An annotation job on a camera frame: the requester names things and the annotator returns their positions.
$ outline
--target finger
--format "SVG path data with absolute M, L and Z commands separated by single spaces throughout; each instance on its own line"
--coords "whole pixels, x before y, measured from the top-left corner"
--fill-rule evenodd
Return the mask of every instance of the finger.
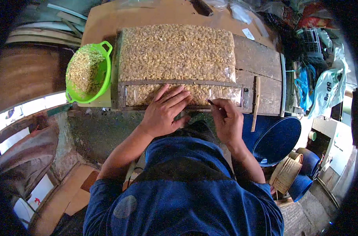
M 175 131 L 175 130 L 179 129 L 180 127 L 184 127 L 190 121 L 190 119 L 191 119 L 190 116 L 183 116 L 179 120 L 174 121 L 171 124 L 172 130 Z
M 178 102 L 176 105 L 170 108 L 172 114 L 177 116 L 190 102 L 192 101 L 192 96 L 189 94 L 182 101 Z
M 155 97 L 153 98 L 153 101 L 158 101 L 162 95 L 167 91 L 168 89 L 168 83 L 163 85 L 157 92 L 157 94 L 155 95 Z
M 219 110 L 219 107 L 216 105 L 212 105 L 211 110 L 214 124 L 216 125 L 216 127 L 221 128 L 225 124 L 224 115 L 222 114 L 221 110 Z
M 161 102 L 167 101 L 168 99 L 174 97 L 175 95 L 177 95 L 178 93 L 180 93 L 181 91 L 183 91 L 183 89 L 184 89 L 184 86 L 183 86 L 183 85 L 172 89 L 172 90 L 169 91 L 166 95 L 164 95 L 164 96 L 160 99 L 160 101 L 161 101 Z
M 167 107 L 172 107 L 175 106 L 176 104 L 178 104 L 179 102 L 183 101 L 186 97 L 188 97 L 188 95 L 190 94 L 189 91 L 187 90 L 183 90 L 181 91 L 179 94 L 175 95 L 174 97 L 168 99 L 165 103 L 163 103 L 164 105 L 166 105 Z
M 217 98 L 213 100 L 214 105 L 223 108 L 229 118 L 233 118 L 239 113 L 237 107 L 229 99 Z

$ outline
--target plastic bag of peanuts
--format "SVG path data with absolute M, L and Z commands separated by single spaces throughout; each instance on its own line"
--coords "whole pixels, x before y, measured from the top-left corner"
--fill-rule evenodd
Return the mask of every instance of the plastic bag of peanuts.
M 172 87 L 181 84 L 170 84 Z M 162 84 L 150 85 L 126 85 L 125 104 L 126 106 L 146 106 L 151 103 L 155 94 Z M 236 106 L 241 105 L 241 88 L 219 85 L 189 85 L 183 84 L 184 89 L 191 92 L 192 101 L 189 105 L 207 106 L 205 99 L 225 98 L 230 99 Z
M 119 38 L 118 80 L 236 82 L 233 35 L 195 25 L 125 28 Z

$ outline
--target right hand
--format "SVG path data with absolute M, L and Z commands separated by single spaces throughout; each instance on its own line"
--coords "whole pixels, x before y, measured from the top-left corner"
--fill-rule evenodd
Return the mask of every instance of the right hand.
M 217 137 L 227 145 L 242 141 L 243 115 L 229 99 L 212 100 L 212 116 L 216 125 Z

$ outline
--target wooden table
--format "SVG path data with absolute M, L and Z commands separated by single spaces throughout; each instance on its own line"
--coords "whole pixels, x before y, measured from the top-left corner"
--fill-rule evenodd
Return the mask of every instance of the wooden table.
M 249 89 L 248 107 L 244 113 L 252 112 L 254 76 L 261 76 L 261 99 L 259 114 L 277 116 L 282 100 L 282 70 L 280 54 L 274 49 L 272 39 L 276 35 L 268 28 L 269 38 L 260 35 L 254 23 L 249 25 L 232 18 L 228 10 L 214 9 L 214 15 L 199 15 L 189 1 L 165 0 L 155 8 L 122 9 L 117 1 L 105 3 L 91 9 L 84 29 L 82 45 L 107 40 L 115 45 L 118 32 L 124 27 L 156 24 L 189 24 L 222 28 L 234 35 L 236 57 L 236 81 Z M 242 29 L 248 28 L 255 41 L 247 39 Z M 89 104 L 79 106 L 112 107 L 112 86 L 106 94 Z

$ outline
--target shelled peanut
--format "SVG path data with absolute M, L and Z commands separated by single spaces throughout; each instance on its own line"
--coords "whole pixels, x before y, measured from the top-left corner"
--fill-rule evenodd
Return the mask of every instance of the shelled peanut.
M 223 29 L 139 26 L 123 29 L 119 43 L 119 81 L 236 81 L 233 35 Z
M 99 64 L 105 57 L 98 50 L 93 50 L 91 45 L 84 45 L 75 52 L 68 64 L 66 80 L 76 86 L 78 93 L 96 94 L 101 89 L 104 78 L 95 80 Z
M 233 35 L 224 29 L 196 25 L 148 25 L 123 29 L 123 43 L 146 41 L 201 41 L 234 47 Z
M 235 82 L 234 65 L 189 60 L 122 61 L 119 81 L 132 80 L 212 80 Z
M 170 84 L 170 87 L 176 87 L 180 84 Z M 190 105 L 209 105 L 205 99 L 225 98 L 231 99 L 237 106 L 241 102 L 241 88 L 226 87 L 218 85 L 188 85 L 184 84 L 184 89 L 191 92 L 193 97 Z M 126 106 L 149 105 L 153 100 L 155 93 L 161 87 L 160 84 L 150 85 L 127 85 Z
M 133 63 L 136 60 L 197 60 L 235 64 L 233 47 L 224 44 L 207 44 L 201 41 L 145 41 L 125 44 L 120 51 L 120 61 Z

